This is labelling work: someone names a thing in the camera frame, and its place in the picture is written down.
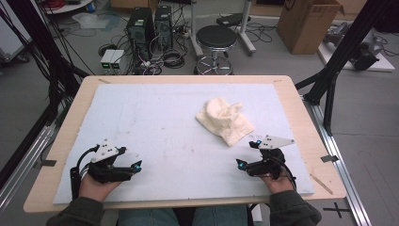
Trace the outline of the person's right hand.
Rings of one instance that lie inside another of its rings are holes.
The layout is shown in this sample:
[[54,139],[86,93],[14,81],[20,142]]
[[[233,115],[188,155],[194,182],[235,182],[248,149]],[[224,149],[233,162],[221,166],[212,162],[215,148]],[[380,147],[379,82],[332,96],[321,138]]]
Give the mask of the person's right hand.
[[268,174],[261,176],[261,180],[269,188],[272,194],[278,194],[284,191],[290,191],[295,189],[293,183],[290,180],[290,177],[285,171],[282,171],[279,178],[276,180],[274,180]]

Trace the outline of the white stand leg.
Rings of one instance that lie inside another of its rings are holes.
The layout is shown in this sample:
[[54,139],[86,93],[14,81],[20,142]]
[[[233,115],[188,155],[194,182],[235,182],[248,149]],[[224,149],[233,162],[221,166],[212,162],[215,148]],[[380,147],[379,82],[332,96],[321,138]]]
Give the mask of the white stand leg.
[[245,0],[243,7],[243,16],[241,20],[240,29],[238,32],[238,35],[241,38],[241,41],[243,42],[245,47],[247,48],[247,53],[250,57],[256,52],[256,48],[254,47],[252,41],[249,39],[247,35],[247,23],[248,23],[250,8],[252,6],[252,1],[253,0]]
[[190,0],[190,14],[191,14],[191,28],[189,31],[189,38],[194,48],[196,58],[203,57],[203,52],[197,43],[197,0]]

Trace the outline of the white power supply unit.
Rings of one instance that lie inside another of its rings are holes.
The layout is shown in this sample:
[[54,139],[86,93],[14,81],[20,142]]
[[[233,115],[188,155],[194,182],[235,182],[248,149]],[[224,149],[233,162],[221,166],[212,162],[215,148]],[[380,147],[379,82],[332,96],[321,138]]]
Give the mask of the white power supply unit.
[[114,73],[120,73],[125,68],[125,54],[123,50],[114,51],[110,65]]
[[112,49],[108,49],[104,52],[104,55],[101,59],[101,65],[105,73],[108,73],[109,70],[111,69],[110,62],[112,60],[113,55],[114,55],[114,50]]

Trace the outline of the black device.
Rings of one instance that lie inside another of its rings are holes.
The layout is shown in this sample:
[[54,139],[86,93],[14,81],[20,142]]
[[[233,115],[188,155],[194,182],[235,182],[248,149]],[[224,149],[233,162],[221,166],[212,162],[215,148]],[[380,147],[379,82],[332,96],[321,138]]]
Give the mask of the black device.
[[378,61],[376,57],[382,50],[380,45],[361,44],[349,61],[357,71],[366,71]]

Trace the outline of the person's left leg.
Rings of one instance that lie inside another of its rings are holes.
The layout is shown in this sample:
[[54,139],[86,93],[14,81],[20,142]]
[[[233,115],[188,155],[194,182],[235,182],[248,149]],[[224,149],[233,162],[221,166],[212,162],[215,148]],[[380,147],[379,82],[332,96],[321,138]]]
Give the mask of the person's left leg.
[[180,226],[172,209],[133,209],[119,211],[119,226]]

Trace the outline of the large black computer tower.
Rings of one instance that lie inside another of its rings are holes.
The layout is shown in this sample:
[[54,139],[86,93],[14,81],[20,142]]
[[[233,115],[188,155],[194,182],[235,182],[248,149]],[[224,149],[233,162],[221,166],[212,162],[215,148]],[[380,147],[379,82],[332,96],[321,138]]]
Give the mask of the large black computer tower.
[[135,8],[126,26],[132,47],[143,59],[152,58],[155,38],[152,10],[150,8]]

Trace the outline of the person's leg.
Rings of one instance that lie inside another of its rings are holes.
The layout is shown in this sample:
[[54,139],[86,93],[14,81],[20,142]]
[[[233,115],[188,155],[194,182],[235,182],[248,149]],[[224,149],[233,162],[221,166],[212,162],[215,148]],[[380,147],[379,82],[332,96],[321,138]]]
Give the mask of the person's leg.
[[133,209],[119,211],[119,226],[180,226],[172,209]]
[[199,207],[193,226],[247,226],[247,208],[244,205]]

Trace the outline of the light blue table mat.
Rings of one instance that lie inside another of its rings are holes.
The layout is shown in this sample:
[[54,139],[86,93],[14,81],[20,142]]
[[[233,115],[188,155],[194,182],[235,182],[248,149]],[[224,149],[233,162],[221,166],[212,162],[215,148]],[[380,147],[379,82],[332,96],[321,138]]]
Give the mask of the light blue table mat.
[[[207,129],[196,115],[216,97],[242,104],[253,132],[234,146]],[[125,148],[116,166],[141,164],[141,172],[108,197],[112,202],[187,201],[264,197],[264,183],[238,169],[238,160],[260,160],[251,141],[293,139],[271,84],[101,84],[97,87],[63,170],[54,202],[72,198],[70,168],[85,165],[90,148],[107,142]]]

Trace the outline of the slim black computer tower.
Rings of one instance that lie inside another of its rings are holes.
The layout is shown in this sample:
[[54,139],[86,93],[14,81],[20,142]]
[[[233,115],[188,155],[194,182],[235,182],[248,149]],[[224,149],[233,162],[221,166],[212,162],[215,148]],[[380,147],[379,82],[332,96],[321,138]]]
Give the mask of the slim black computer tower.
[[154,17],[158,49],[167,50],[172,47],[171,6],[158,6]]

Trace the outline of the flat black case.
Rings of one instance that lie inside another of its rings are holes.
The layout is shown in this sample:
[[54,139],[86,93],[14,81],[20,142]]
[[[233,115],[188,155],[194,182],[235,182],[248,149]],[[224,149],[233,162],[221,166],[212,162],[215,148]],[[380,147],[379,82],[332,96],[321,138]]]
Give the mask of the flat black case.
[[228,16],[220,16],[216,19],[216,22],[227,27],[238,26],[242,24],[243,18],[244,15],[242,13],[233,13]]

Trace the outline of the black metal frame stand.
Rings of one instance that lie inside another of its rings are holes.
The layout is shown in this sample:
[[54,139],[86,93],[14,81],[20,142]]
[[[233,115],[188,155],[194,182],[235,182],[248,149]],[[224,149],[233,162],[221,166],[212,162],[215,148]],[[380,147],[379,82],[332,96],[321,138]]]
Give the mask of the black metal frame stand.
[[367,0],[327,65],[319,73],[295,84],[296,89],[312,85],[311,90],[304,95],[305,101],[311,105],[319,105],[324,94],[327,95],[322,125],[330,137],[332,136],[331,118],[338,75],[392,1]]

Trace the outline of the clear plastic sheet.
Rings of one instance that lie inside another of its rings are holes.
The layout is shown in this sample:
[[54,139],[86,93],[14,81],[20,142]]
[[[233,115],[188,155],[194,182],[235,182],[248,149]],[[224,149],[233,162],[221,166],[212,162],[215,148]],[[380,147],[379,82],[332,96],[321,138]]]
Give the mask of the clear plastic sheet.
[[82,29],[105,29],[109,24],[108,20],[100,19],[95,14],[85,12],[73,15],[72,19],[79,23]]

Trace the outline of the aluminium rail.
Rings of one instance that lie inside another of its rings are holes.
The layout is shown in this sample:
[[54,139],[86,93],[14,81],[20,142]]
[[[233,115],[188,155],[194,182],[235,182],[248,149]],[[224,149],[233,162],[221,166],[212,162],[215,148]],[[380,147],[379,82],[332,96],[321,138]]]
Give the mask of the aluminium rail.
[[333,164],[335,169],[338,171],[343,186],[346,190],[346,200],[348,202],[350,213],[354,217],[357,226],[372,226],[372,222],[364,208],[364,205],[360,199],[359,193],[352,181],[351,175],[344,163],[343,157],[339,150],[339,147],[333,136],[327,133],[327,129],[323,125],[324,113],[319,105],[311,105],[310,103],[303,100],[305,107],[307,107],[309,114],[313,120],[317,132],[322,139],[325,147],[327,148],[327,154],[330,158],[330,162]]
[[34,167],[41,153],[50,144],[51,138],[56,132],[54,125],[45,125],[37,133],[27,137],[27,142],[23,143],[24,154],[17,161],[16,167],[0,189],[0,216],[6,211],[12,198],[17,193],[19,187]]

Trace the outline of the round white table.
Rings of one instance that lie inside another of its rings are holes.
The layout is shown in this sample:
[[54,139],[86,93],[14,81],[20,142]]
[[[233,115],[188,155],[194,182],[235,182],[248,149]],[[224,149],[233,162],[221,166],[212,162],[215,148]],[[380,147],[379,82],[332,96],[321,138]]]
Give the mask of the round white table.
[[47,8],[46,12],[50,14],[59,14],[64,12],[70,12],[78,9],[85,8],[87,11],[92,12],[95,10],[95,3],[94,0],[80,0],[78,5],[68,5],[65,4],[61,8]]

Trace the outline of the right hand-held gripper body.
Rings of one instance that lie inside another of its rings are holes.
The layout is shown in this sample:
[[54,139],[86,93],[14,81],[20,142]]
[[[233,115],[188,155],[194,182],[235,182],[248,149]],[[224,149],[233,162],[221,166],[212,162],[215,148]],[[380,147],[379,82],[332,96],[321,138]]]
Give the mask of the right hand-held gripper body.
[[249,176],[268,174],[276,180],[280,176],[281,168],[285,165],[285,156],[280,148],[294,144],[295,141],[291,138],[266,135],[261,142],[258,150],[262,159],[248,163],[246,172]]

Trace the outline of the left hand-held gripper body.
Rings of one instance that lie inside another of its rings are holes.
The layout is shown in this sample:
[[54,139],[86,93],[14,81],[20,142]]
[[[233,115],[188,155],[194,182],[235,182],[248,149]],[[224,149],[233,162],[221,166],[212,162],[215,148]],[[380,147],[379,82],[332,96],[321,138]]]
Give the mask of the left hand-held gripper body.
[[118,156],[117,147],[105,139],[88,163],[88,174],[102,184],[129,181],[133,176],[130,168],[114,166]]

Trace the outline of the white base board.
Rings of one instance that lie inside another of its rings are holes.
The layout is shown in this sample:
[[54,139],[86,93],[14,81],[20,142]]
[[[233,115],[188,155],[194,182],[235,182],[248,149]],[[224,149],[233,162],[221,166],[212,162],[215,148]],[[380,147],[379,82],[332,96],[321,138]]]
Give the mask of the white base board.
[[[373,41],[364,41],[362,44],[367,45],[382,45],[380,43],[375,43]],[[322,42],[318,48],[318,54],[324,64],[327,64],[332,57],[332,54],[335,52],[336,47],[332,43],[324,43]],[[390,62],[384,58],[380,53],[376,55],[378,61],[373,64],[369,69],[366,71],[375,71],[375,72],[392,72],[395,68],[390,64]],[[343,66],[345,70],[353,70],[356,71],[354,66],[348,60],[345,65]]]

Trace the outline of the person's left hand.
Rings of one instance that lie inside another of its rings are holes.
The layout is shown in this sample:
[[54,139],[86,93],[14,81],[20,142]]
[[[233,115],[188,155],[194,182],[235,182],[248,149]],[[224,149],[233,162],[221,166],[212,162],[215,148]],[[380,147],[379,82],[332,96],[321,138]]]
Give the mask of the person's left hand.
[[104,202],[107,196],[118,186],[120,182],[102,184],[86,174],[81,181],[79,196],[92,199],[97,202]]

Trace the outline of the thin wooden strip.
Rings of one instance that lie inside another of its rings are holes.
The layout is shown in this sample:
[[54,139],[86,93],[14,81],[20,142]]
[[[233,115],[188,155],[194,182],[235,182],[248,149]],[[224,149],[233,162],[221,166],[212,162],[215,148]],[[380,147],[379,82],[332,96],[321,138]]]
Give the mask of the thin wooden strip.
[[326,192],[328,192],[330,195],[333,195],[333,191],[325,184],[323,183],[318,177],[310,173],[310,177],[317,183],[319,184]]

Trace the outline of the brown cardboard box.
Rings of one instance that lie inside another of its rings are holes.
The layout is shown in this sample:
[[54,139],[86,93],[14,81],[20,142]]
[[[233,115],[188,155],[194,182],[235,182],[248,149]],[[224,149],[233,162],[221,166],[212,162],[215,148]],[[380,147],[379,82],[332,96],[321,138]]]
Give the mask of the brown cardboard box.
[[285,0],[278,34],[291,54],[314,54],[339,11],[337,0]]

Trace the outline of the black round stool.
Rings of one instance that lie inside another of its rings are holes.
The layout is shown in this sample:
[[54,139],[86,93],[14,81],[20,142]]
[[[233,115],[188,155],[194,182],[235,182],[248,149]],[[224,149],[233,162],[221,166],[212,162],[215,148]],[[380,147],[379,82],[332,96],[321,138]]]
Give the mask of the black round stool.
[[199,47],[210,51],[209,56],[201,56],[194,68],[194,74],[232,75],[233,68],[228,61],[228,51],[237,43],[235,32],[222,25],[207,25],[196,34]]

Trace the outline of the person's right leg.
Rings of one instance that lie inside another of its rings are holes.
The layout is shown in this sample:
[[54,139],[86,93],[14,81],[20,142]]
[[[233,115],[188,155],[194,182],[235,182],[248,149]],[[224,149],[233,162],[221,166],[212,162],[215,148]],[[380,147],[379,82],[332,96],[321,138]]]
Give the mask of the person's right leg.
[[247,208],[244,205],[199,207],[193,226],[247,226]]

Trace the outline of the cream cloth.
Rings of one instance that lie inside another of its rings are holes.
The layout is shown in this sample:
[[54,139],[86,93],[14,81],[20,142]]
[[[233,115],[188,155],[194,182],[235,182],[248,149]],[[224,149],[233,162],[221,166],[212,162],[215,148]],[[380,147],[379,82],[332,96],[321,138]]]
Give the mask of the cream cloth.
[[229,147],[254,131],[254,126],[240,110],[241,103],[230,105],[224,98],[207,101],[196,120],[212,134],[222,137]]

